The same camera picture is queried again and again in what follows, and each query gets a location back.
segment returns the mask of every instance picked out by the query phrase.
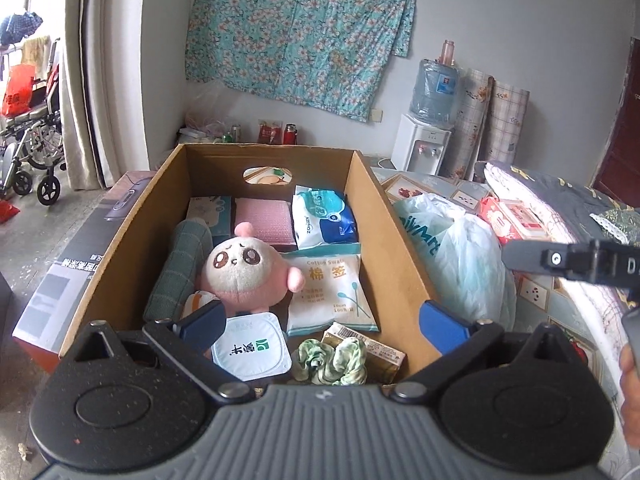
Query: red door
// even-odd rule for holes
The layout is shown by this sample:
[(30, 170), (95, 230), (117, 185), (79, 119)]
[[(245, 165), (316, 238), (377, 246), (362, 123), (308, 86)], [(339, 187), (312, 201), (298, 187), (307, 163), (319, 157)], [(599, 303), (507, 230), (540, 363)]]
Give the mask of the red door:
[(620, 202), (640, 207), (639, 40), (632, 47), (624, 101), (593, 187)]

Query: wall outlet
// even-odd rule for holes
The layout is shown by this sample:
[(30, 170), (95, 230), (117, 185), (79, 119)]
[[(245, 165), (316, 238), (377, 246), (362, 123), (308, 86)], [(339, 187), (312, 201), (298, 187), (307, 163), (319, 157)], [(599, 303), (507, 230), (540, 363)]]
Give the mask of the wall outlet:
[(369, 119), (371, 119), (371, 121), (373, 121), (374, 123), (381, 123), (382, 110), (380, 110), (379, 108), (372, 108), (371, 112), (369, 113)]
[(536, 307), (546, 310), (547, 290), (543, 286), (528, 280), (524, 276), (520, 283), (520, 295)]
[(460, 190), (457, 190), (453, 194), (451, 200), (452, 202), (458, 202), (462, 207), (467, 207), (471, 210), (475, 209), (478, 205), (478, 200)]

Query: plush toy face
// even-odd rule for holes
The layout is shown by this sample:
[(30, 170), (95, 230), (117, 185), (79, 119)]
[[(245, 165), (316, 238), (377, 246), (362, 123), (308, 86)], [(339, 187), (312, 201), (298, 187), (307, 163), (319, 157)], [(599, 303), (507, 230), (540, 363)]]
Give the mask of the plush toy face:
[(218, 290), (254, 290), (271, 275), (273, 251), (257, 238), (232, 238), (211, 253), (207, 262), (209, 282)]

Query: white cable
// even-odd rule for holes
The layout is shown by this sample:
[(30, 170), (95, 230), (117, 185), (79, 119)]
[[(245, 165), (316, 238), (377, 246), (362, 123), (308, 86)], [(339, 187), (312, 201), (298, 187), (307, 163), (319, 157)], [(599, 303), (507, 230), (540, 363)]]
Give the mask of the white cable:
[(626, 472), (626, 474), (620, 480), (626, 480), (627, 478), (631, 478), (631, 475), (636, 471), (640, 471), (640, 465), (637, 465), (635, 468)]

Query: blue water bottle label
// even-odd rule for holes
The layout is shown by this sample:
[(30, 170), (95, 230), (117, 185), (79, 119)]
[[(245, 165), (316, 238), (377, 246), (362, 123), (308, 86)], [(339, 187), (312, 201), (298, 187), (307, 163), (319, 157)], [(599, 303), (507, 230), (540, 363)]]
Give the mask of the blue water bottle label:
[(440, 74), (436, 92), (439, 94), (453, 95), (456, 90), (456, 80), (448, 75)]

